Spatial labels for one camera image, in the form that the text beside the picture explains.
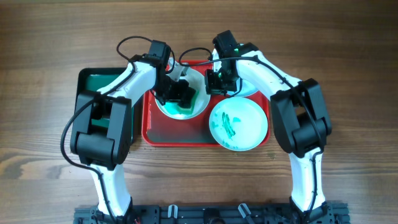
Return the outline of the green sponge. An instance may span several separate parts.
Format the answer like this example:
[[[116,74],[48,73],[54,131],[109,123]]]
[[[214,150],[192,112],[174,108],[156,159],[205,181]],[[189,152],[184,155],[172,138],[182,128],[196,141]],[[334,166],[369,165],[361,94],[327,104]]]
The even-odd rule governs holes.
[[[193,113],[197,96],[198,96],[198,91],[188,87],[188,89],[185,92],[177,95],[176,100],[167,101],[165,105],[161,106],[161,108],[164,111],[166,111],[168,114],[172,115],[176,114],[190,115]]]

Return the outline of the white plate with green stain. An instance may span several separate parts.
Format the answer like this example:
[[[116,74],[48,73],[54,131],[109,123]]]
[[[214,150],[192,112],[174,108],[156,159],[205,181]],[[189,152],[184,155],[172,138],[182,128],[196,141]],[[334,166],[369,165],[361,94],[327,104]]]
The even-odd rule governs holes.
[[[172,115],[168,114],[166,111],[164,111],[161,108],[162,105],[159,103],[157,99],[155,99],[156,105],[161,110],[161,112],[163,112],[163,114],[165,114],[169,118],[177,120],[186,120],[186,119],[195,118],[199,116],[202,112],[204,112],[204,110],[206,109],[206,107],[210,102],[210,95],[207,95],[205,90],[205,78],[199,71],[189,68],[187,70],[186,75],[180,77],[180,80],[186,80],[187,82],[189,82],[189,87],[192,87],[193,89],[198,91],[198,96],[195,101],[195,107],[193,109],[193,113],[190,115],[184,115],[184,114]]]

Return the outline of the light blue plate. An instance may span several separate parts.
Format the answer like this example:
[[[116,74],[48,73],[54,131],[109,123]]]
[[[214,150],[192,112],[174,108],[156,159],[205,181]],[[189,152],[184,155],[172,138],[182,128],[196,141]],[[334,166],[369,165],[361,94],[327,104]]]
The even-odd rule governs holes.
[[[219,145],[231,151],[254,149],[266,137],[268,127],[264,110],[248,98],[222,100],[209,117],[211,135]]]
[[[257,88],[254,87],[253,84],[242,79],[242,90],[240,93],[238,93],[237,95],[222,95],[222,96],[225,96],[226,98],[240,97],[240,96],[245,97],[245,96],[250,96],[255,92],[257,92]]]

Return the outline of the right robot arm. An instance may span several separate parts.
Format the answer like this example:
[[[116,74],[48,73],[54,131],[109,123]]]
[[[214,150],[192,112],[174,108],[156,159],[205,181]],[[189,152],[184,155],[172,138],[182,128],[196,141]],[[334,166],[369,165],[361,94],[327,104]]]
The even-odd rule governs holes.
[[[254,44],[237,42],[230,30],[219,33],[212,43],[213,68],[205,75],[207,93],[235,96],[247,81],[270,101],[274,136],[292,167],[292,206],[302,217],[311,216],[326,201],[321,166],[331,134],[319,83],[286,74]]]

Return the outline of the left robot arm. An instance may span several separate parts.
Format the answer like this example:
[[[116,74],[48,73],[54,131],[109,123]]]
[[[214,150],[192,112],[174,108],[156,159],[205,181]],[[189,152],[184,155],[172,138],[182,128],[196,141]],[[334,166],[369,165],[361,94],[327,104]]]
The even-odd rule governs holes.
[[[126,188],[123,162],[132,143],[133,107],[152,91],[161,105],[176,103],[184,112],[196,91],[167,69],[169,45],[152,40],[148,53],[128,59],[126,68],[85,68],[78,76],[75,112],[65,127],[77,167],[91,172],[99,204],[89,211],[97,223],[137,223]]]

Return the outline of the red plastic tray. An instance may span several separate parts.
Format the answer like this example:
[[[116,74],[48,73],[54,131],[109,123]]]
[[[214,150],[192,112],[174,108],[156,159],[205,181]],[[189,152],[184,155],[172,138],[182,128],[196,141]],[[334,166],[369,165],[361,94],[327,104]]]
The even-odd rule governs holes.
[[[224,99],[221,95],[213,95],[198,116],[177,120],[163,114],[154,96],[147,92],[143,96],[142,138],[154,147],[217,147],[220,144],[211,135],[209,117]]]

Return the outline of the dark green rectangular tray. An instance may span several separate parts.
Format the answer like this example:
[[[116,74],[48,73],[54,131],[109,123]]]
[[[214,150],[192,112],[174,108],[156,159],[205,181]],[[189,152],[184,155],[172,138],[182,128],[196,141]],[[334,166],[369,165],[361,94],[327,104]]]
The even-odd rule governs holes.
[[[97,91],[98,89],[109,85],[113,82],[120,74],[125,71],[123,67],[114,68],[84,68],[79,72],[78,83],[76,90],[77,96],[83,90]],[[132,107],[131,114],[131,144],[134,142],[134,107]],[[102,117],[101,119],[92,119],[92,124],[103,128],[108,128],[109,118]]]

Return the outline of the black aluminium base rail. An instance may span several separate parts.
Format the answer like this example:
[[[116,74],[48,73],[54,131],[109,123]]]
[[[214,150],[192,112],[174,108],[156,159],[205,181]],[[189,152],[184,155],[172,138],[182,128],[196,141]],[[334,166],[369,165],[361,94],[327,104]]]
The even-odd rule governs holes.
[[[202,224],[202,223],[304,223],[298,212],[288,203],[265,205],[196,206],[133,205],[125,217],[116,218],[116,223],[143,224]],[[310,214],[309,223],[349,224],[348,204],[325,202]],[[76,208],[73,223],[113,223],[109,215],[97,206]]]

